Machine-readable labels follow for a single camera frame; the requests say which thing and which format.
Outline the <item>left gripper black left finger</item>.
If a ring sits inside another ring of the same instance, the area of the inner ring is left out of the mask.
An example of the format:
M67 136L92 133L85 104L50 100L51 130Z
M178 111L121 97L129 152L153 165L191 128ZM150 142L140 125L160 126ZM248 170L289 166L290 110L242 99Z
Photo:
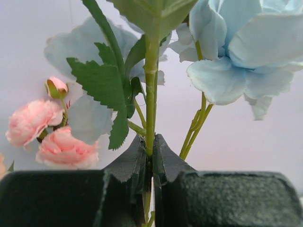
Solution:
M15 171L0 182L3 227L139 227L144 222L144 142L101 170Z

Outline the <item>pink and blue flower bouquet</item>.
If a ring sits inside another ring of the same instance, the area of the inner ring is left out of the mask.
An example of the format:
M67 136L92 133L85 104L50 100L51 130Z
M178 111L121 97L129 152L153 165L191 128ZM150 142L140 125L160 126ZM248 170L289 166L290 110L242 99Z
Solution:
M142 34L136 38L112 26L94 0L83 5L91 17L68 34L52 38L46 59L76 78L95 100L117 111L110 149L124 142L142 93L147 118L139 134L145 138L147 165L153 171L157 85L164 75L159 61L167 47L189 61L187 73L202 92L180 157L185 159L214 105L243 96L256 120L267 113L272 98L285 92L302 51L291 50L281 30L293 35L301 22L299 1L115 0L114 7Z

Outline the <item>small pink rose stem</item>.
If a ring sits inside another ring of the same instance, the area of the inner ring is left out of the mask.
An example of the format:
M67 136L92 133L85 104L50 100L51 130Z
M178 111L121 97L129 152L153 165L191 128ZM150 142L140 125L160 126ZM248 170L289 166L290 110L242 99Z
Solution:
M5 136L15 147L30 148L39 142L36 161L55 169L78 170L98 162L98 140L89 145L72 135L68 124L70 107L64 98L69 86L57 77L45 84L49 100L38 99L17 109L10 117Z

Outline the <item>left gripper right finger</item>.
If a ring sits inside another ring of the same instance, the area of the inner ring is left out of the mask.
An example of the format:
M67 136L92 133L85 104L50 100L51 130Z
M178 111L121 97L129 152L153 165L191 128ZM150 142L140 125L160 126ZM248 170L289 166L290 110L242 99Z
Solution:
M300 227L303 208L291 182L276 172L197 171L162 135L154 141L158 227Z

